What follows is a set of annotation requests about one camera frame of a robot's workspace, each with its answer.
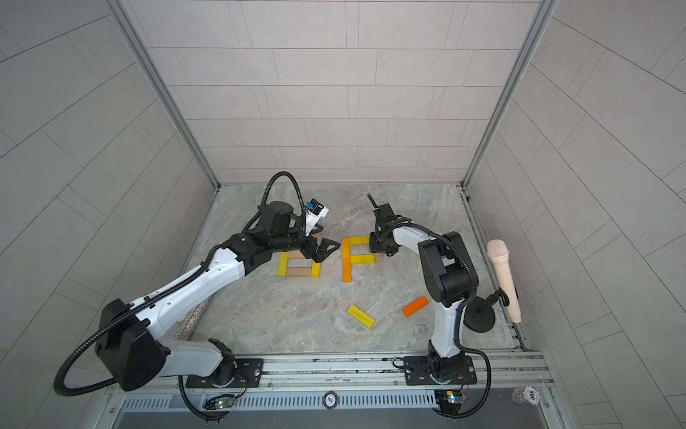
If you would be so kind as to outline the orange block small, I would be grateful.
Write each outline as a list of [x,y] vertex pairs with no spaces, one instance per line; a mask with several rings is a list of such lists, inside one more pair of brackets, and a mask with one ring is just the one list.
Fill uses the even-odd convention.
[[346,260],[350,259],[351,253],[350,253],[350,238],[343,238],[341,240],[341,258]]

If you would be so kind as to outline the yellow block pair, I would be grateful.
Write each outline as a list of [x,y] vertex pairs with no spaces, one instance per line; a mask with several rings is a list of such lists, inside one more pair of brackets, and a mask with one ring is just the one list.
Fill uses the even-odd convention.
[[352,265],[370,265],[375,262],[375,255],[353,255],[350,257],[350,263]]
[[368,246],[370,243],[370,237],[352,237],[349,239],[351,246]]

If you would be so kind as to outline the yellow block bottom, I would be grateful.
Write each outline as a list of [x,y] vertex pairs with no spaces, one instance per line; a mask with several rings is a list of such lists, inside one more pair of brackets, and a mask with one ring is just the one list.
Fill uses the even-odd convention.
[[311,270],[310,270],[310,277],[311,278],[319,278],[321,275],[321,264],[312,262]]

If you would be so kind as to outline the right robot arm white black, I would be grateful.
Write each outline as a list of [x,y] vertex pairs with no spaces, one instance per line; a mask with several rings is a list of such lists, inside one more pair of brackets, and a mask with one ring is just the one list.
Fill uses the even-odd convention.
[[426,370],[438,380],[448,380],[467,372],[471,355],[481,357],[489,368],[491,363],[483,351],[462,343],[466,310],[477,298],[479,277],[461,235],[434,232],[395,214],[390,204],[375,204],[373,212],[371,252],[392,257],[408,248],[420,259],[424,284],[435,307]]

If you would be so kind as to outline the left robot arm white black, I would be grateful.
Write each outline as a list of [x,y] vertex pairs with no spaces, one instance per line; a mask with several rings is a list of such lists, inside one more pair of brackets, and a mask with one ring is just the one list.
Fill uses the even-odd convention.
[[[237,366],[225,344],[216,339],[172,341],[166,333],[191,309],[269,262],[275,253],[297,250],[316,263],[323,262],[340,246],[316,236],[323,230],[318,222],[328,212],[316,199],[303,206],[301,216],[295,216],[291,205],[282,201],[263,205],[255,215],[254,228],[213,246],[193,270],[130,303],[113,300],[103,310],[99,330],[58,369],[55,392],[73,397],[112,384],[134,391],[157,377],[172,376],[202,377],[215,387],[229,385]],[[88,348],[94,348],[111,378],[83,387],[67,386],[66,375]]]

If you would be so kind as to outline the black round stand base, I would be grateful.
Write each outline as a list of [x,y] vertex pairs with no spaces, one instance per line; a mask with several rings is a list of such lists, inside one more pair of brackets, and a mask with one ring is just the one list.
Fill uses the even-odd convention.
[[475,297],[464,311],[464,325],[477,334],[489,332],[496,323],[496,315],[493,307],[501,302],[506,307],[509,305],[507,293],[498,288],[487,298]]

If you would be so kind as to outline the right circuit board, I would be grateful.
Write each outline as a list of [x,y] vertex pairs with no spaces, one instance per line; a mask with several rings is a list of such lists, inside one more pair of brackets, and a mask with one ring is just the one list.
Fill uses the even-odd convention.
[[458,413],[467,401],[467,396],[462,391],[435,391],[434,396],[443,412]]

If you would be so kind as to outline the circuit board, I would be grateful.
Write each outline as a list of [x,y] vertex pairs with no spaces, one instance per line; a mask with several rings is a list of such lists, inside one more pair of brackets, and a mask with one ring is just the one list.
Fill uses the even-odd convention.
[[434,396],[443,412],[458,413],[467,401],[467,396],[462,391],[435,391]]
[[234,394],[222,394],[205,401],[204,410],[219,411],[234,407],[238,397]]

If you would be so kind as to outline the left circuit board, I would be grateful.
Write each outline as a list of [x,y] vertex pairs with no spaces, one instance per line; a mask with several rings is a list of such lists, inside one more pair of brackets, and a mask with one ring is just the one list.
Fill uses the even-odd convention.
[[234,407],[238,397],[234,394],[222,394],[205,401],[204,410],[219,411]]

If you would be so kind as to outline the beige cylinder post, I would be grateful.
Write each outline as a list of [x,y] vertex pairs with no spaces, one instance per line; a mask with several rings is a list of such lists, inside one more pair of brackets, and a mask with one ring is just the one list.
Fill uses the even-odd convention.
[[519,324],[522,321],[522,311],[510,268],[507,244],[502,240],[489,241],[487,255],[493,265],[499,288],[507,295],[507,314],[513,324]]

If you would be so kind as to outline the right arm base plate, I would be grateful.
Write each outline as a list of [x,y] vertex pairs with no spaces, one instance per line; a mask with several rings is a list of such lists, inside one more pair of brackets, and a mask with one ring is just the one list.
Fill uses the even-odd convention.
[[449,359],[434,355],[402,357],[406,383],[409,386],[478,383],[475,367],[470,357],[455,355]]

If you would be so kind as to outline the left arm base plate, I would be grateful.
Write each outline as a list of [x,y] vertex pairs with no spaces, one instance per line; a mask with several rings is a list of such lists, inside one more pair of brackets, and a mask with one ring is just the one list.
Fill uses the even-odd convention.
[[264,369],[263,359],[235,359],[221,366],[207,377],[189,375],[185,387],[189,389],[257,388]]

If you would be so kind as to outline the aluminium rail frame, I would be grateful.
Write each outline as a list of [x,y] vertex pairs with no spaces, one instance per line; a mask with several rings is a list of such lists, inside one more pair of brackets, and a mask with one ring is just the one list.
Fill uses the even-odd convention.
[[[259,425],[360,428],[371,416],[392,426],[426,428],[568,428],[548,364],[536,351],[491,350],[487,368],[470,357],[478,383],[409,386],[402,358],[416,353],[255,355],[264,369],[257,388],[189,389],[171,379],[132,393],[105,393],[91,425],[95,428],[200,428],[205,414],[221,417],[223,428]],[[462,391],[458,412],[443,412],[435,391]],[[233,408],[207,411],[205,401],[234,394]]]

